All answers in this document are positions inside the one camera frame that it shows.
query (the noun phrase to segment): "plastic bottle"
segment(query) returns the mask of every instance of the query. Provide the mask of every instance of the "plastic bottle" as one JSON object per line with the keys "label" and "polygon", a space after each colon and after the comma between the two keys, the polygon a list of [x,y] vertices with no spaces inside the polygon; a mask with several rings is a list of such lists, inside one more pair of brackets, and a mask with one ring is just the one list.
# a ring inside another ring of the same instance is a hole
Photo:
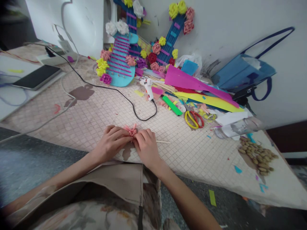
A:
{"label": "plastic bottle", "polygon": [[218,138],[225,139],[242,134],[253,133],[263,128],[264,125],[259,119],[249,117],[217,128],[214,133]]}

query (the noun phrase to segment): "red scissors handle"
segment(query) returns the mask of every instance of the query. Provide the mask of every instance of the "red scissors handle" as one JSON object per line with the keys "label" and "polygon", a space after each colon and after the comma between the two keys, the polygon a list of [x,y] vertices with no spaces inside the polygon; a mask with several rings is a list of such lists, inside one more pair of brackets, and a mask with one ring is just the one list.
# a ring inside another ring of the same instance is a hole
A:
{"label": "red scissors handle", "polygon": [[[204,127],[204,120],[202,119],[201,115],[199,115],[198,113],[194,112],[194,111],[190,111],[193,116],[194,116],[194,120],[196,121],[196,123],[198,124],[199,128],[203,128]],[[199,125],[199,123],[197,122],[197,117],[199,117],[199,119],[201,120],[201,126]]]}

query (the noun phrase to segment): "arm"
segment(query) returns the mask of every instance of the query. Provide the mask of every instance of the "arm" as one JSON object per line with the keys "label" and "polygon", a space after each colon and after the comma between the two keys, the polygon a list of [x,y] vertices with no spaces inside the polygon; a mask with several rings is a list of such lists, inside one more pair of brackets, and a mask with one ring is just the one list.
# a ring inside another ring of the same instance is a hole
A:
{"label": "arm", "polygon": [[89,152],[81,160],[69,166],[64,171],[3,207],[3,214],[8,216],[22,208],[46,186],[56,185],[58,190],[83,177],[100,164],[112,159],[125,146],[125,144],[131,140],[132,138],[129,136],[128,131],[123,130],[120,127],[108,126],[104,131],[103,137],[93,151]]}
{"label": "arm", "polygon": [[190,229],[221,229],[213,215],[197,196],[173,173],[160,158],[155,133],[141,130],[133,140],[144,163],[167,187]]}

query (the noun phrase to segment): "plastic bag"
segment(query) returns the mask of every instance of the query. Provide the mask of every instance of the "plastic bag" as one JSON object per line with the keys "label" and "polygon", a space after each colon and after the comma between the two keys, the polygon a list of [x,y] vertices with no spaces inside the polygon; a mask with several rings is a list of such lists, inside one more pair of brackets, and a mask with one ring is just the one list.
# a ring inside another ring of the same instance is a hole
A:
{"label": "plastic bag", "polygon": [[198,65],[198,69],[194,73],[195,76],[198,76],[202,68],[201,56],[198,54],[194,54],[194,53],[192,55],[182,55],[180,58],[176,59],[175,61],[176,67],[179,67],[179,66],[182,67],[185,60],[190,60]]}

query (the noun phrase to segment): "yellow scissors handle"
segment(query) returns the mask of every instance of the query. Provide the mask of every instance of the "yellow scissors handle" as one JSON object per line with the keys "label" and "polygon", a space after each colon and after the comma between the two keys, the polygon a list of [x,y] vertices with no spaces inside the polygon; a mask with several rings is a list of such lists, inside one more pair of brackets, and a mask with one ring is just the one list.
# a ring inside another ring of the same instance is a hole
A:
{"label": "yellow scissors handle", "polygon": [[[195,124],[195,126],[191,125],[190,122],[187,119],[187,116],[189,115],[189,118],[191,119],[191,121]],[[196,123],[196,121],[192,118],[191,113],[189,111],[186,111],[185,113],[185,122],[188,124],[188,126],[190,126],[193,129],[198,129],[198,124]]]}

